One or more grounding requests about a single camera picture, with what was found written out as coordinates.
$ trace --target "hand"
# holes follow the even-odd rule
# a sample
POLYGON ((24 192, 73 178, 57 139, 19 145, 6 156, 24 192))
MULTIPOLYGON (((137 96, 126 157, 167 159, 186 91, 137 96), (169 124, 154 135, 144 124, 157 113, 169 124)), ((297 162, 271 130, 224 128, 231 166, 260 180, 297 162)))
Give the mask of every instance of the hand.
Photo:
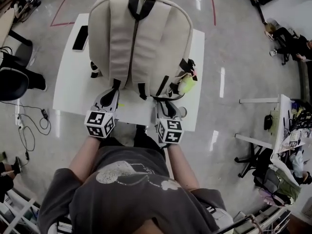
POLYGON ((300 59, 300 60, 306 60, 307 58, 305 56, 302 56, 300 54, 296 54, 296 56, 300 59))

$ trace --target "smartphone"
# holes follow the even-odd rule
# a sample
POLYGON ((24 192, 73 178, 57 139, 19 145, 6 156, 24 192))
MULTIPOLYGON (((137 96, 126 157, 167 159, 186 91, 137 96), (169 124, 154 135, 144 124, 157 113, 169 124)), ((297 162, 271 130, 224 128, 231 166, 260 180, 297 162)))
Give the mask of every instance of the smartphone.
POLYGON ((82 26, 77 35, 76 41, 73 46, 73 50, 82 51, 87 43, 88 38, 88 26, 82 26))

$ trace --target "backpack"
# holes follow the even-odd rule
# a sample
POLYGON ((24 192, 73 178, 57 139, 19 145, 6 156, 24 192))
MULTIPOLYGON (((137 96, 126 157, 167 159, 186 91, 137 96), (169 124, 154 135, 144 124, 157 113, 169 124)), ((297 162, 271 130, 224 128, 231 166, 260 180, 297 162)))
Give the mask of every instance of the backpack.
POLYGON ((192 34, 189 16, 171 1, 97 0, 88 24, 91 67, 105 84, 142 99, 178 99, 181 87, 192 87, 184 78, 197 81, 192 34))

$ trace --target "gray tiled floor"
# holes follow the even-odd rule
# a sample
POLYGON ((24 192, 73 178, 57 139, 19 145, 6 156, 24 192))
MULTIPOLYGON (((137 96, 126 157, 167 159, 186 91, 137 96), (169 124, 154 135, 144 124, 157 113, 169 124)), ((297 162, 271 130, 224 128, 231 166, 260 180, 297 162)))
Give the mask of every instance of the gray tiled floor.
MULTIPOLYGON (((39 135, 34 130, 36 149, 30 154, 31 161, 24 173, 16 179, 16 187, 27 194, 32 191, 39 202, 54 171, 68 166, 86 136, 84 117, 52 109, 59 63, 72 28, 72 25, 50 27, 62 1, 42 0, 29 20, 15 27, 34 43, 35 61, 29 69, 42 73, 49 86, 46 93, 29 90, 21 99, 24 105, 48 108, 52 123, 49 136, 39 135)), ((54 24, 75 21, 77 15, 88 12, 95 1, 66 0, 54 24)), ((262 205, 262 200, 254 189, 251 174, 244 179, 237 176, 243 166, 235 164, 234 158, 247 156, 249 145, 236 140, 234 135, 242 133, 268 140, 269 135, 261 129, 263 117, 273 108, 271 105, 240 105, 238 100, 276 97, 280 93, 299 97, 297 65, 290 61, 282 66, 279 58, 269 56, 273 43, 265 37, 264 27, 249 0, 214 0, 216 26, 211 0, 200 0, 200 10, 196 0, 172 1, 186 10, 194 28, 206 35, 196 131, 185 133, 182 149, 201 185, 219 189, 232 215, 240 210, 252 212, 262 205), (221 68, 225 71, 223 97, 220 97, 221 68)), ((14 125, 15 107, 1 104, 0 109, 2 149, 10 160, 15 155, 24 158, 14 125)), ((35 119, 40 115, 36 109, 26 111, 35 119)))

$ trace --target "black office chair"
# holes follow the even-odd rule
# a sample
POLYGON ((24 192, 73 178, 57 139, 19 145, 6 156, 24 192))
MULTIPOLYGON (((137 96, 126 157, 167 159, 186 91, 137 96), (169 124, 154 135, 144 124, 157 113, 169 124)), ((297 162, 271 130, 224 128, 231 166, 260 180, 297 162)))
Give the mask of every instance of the black office chair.
POLYGON ((29 79, 23 72, 3 67, 0 69, 0 100, 21 98, 28 88, 29 79))

